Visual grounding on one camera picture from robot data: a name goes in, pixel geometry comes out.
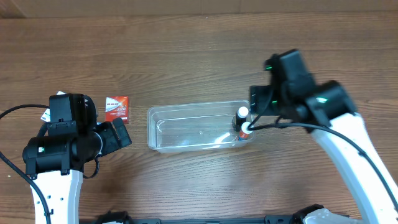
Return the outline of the dark bottle white cap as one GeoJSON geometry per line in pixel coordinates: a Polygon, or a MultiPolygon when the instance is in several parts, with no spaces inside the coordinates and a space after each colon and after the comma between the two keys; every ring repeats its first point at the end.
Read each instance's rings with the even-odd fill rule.
{"type": "Polygon", "coordinates": [[[241,130],[241,126],[243,123],[246,122],[246,118],[247,118],[248,114],[249,114],[249,110],[245,106],[240,107],[236,111],[235,116],[233,117],[233,120],[232,120],[233,129],[236,132],[239,132],[241,130]]]}

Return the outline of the red medicine box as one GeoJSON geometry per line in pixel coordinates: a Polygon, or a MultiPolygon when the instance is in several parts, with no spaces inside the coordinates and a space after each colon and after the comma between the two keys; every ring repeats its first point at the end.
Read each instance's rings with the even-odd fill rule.
{"type": "Polygon", "coordinates": [[[124,124],[129,123],[129,97],[108,96],[105,104],[105,121],[121,118],[124,124]]]}

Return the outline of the orange bottle white cap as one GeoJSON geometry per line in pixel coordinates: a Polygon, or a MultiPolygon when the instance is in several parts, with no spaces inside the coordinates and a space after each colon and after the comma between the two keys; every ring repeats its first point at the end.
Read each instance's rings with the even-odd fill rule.
{"type": "Polygon", "coordinates": [[[250,124],[251,124],[250,122],[246,121],[241,125],[241,130],[239,131],[238,134],[239,141],[247,140],[251,137],[252,131],[249,130],[250,124]]]}

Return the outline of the white medicine box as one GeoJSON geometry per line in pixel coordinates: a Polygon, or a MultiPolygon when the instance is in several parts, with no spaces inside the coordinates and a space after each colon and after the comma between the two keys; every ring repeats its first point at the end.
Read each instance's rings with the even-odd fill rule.
{"type": "MultiPolygon", "coordinates": [[[[62,91],[57,92],[57,95],[64,95],[64,94],[65,93],[62,91]]],[[[49,123],[50,122],[50,110],[46,109],[40,118],[42,121],[49,123]]]]}

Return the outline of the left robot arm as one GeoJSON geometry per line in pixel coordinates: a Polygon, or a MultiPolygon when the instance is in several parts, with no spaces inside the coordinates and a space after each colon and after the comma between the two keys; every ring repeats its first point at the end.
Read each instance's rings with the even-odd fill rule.
{"type": "Polygon", "coordinates": [[[30,139],[22,154],[33,182],[35,222],[78,223],[84,165],[132,141],[122,119],[97,122],[95,104],[87,95],[53,95],[49,110],[47,129],[30,139]]]}

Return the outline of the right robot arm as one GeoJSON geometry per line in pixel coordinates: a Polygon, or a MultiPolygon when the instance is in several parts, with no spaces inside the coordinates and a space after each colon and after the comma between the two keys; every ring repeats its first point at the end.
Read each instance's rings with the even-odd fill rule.
{"type": "Polygon", "coordinates": [[[343,86],[334,80],[318,85],[297,49],[272,55],[264,70],[270,84],[250,87],[251,113],[277,119],[252,121],[246,130],[304,128],[340,173],[362,216],[359,223],[397,223],[397,184],[343,86]]]}

